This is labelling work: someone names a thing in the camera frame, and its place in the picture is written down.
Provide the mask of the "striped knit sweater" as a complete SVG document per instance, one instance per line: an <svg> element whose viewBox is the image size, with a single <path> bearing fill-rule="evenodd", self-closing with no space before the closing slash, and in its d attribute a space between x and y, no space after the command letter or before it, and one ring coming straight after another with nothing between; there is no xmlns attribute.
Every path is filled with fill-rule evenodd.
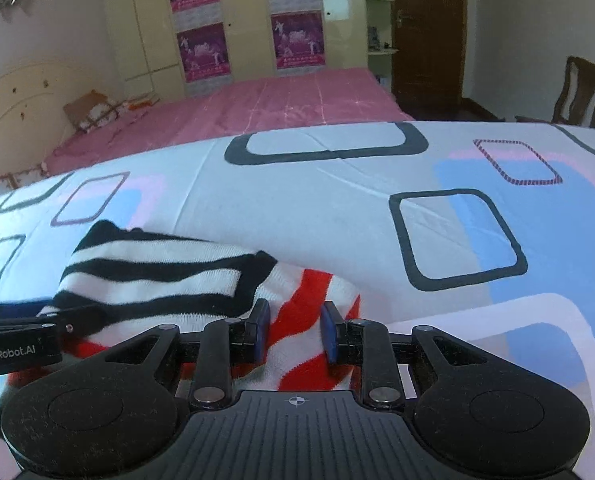
<svg viewBox="0 0 595 480"><path fill-rule="evenodd" d="M325 359L319 318L333 302L358 318L358 288L331 271L330 258L269 255L264 249L206 242L96 222L77 245L24 250L0 284L0 307L38 301L43 313L99 304L106 318L82 324L65 346L67 363L93 356L157 324L199 332L218 318L244 318L255 301L270 304L264 364L239 365L239 389L345 389L351 368Z"/></svg>

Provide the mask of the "white patterned pillow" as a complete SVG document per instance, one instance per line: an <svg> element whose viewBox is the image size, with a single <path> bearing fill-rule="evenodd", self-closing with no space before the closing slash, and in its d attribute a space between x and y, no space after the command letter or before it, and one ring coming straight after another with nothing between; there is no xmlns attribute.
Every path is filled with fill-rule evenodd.
<svg viewBox="0 0 595 480"><path fill-rule="evenodd" d="M39 182L49 176L50 174L45 164L31 166L17 172L0 174L0 196Z"/></svg>

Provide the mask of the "patterned white bed sheet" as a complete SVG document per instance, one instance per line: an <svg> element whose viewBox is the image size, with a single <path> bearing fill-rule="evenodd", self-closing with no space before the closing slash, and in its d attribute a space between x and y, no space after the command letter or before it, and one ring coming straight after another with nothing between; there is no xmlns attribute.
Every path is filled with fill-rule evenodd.
<svg viewBox="0 0 595 480"><path fill-rule="evenodd" d="M0 376L0 479L595 479L595 129L377 122L163 148L0 197L0 284L99 221L330 258L391 336L405 400L189 394L157 324ZM44 314L38 301L0 318Z"/></svg>

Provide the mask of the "cream wooden headboard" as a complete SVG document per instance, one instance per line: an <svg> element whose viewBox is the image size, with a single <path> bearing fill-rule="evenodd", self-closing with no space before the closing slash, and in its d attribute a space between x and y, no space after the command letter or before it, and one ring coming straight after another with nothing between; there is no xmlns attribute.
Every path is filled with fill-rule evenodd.
<svg viewBox="0 0 595 480"><path fill-rule="evenodd" d="M93 89L91 75L37 63L0 77L0 177L39 166L76 131L64 106Z"/></svg>

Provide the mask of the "pink bed sheet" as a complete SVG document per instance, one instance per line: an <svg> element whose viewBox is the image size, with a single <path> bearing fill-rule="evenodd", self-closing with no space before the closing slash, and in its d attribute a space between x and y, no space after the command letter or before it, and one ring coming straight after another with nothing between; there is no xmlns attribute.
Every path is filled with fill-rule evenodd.
<svg viewBox="0 0 595 480"><path fill-rule="evenodd" d="M158 148L299 127L411 122L365 68L228 84L203 98L130 110L64 141L43 161L51 176Z"/></svg>

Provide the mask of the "orange patterned pillow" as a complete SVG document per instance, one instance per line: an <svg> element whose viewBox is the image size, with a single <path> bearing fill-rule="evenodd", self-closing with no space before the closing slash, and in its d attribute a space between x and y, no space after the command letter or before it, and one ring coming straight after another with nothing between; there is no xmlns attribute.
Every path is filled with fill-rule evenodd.
<svg viewBox="0 0 595 480"><path fill-rule="evenodd" d="M125 101L115 101L96 90L63 106L67 119L77 133L88 133L115 122L122 116L149 108L160 102L155 93L140 94Z"/></svg>

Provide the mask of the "lower left purple poster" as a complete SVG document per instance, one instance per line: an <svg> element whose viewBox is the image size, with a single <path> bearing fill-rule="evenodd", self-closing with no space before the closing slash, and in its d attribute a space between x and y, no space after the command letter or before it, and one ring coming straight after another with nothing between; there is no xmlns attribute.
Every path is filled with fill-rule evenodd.
<svg viewBox="0 0 595 480"><path fill-rule="evenodd" d="M178 32L177 41L186 82L231 74L224 24Z"/></svg>

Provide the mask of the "lower right purple poster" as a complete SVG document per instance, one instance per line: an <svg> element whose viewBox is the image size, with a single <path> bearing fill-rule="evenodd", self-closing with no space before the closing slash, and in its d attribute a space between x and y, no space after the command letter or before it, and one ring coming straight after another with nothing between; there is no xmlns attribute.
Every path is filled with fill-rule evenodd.
<svg viewBox="0 0 595 480"><path fill-rule="evenodd" d="M320 11L271 15L271 30L278 70L326 65Z"/></svg>

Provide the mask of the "cream built-in wardrobe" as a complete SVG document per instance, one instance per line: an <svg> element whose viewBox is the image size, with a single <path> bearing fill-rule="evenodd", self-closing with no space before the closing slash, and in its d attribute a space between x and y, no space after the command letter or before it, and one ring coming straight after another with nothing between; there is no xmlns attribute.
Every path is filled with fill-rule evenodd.
<svg viewBox="0 0 595 480"><path fill-rule="evenodd" d="M181 12L170 0L104 0L108 32L126 96L154 92L165 101L206 94L232 84L368 65L365 0L219 0ZM271 15L320 11L326 65L278 70ZM230 75L186 82L177 34L224 24Z"/></svg>

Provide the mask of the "dark brown wooden door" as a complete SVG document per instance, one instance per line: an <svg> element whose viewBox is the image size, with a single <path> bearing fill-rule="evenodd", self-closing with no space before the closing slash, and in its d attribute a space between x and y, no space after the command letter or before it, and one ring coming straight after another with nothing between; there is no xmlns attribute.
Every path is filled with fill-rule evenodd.
<svg viewBox="0 0 595 480"><path fill-rule="evenodd" d="M467 0L394 0L392 91L413 117L444 117L461 102Z"/></svg>

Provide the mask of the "dark wooden chair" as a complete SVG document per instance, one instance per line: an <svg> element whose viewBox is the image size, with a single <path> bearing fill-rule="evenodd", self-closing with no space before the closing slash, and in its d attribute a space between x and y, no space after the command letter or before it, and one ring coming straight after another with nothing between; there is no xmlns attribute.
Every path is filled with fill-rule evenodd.
<svg viewBox="0 0 595 480"><path fill-rule="evenodd" d="M569 56L562 90L549 120L517 116L517 122L588 127L595 129L595 63Z"/></svg>

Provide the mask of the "cream corner shelf unit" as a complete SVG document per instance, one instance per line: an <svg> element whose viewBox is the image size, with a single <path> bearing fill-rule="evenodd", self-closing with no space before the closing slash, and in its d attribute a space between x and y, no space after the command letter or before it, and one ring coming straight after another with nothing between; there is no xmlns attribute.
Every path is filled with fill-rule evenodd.
<svg viewBox="0 0 595 480"><path fill-rule="evenodd" d="M365 0L367 18L368 67L388 92L393 84L393 39L395 0Z"/></svg>

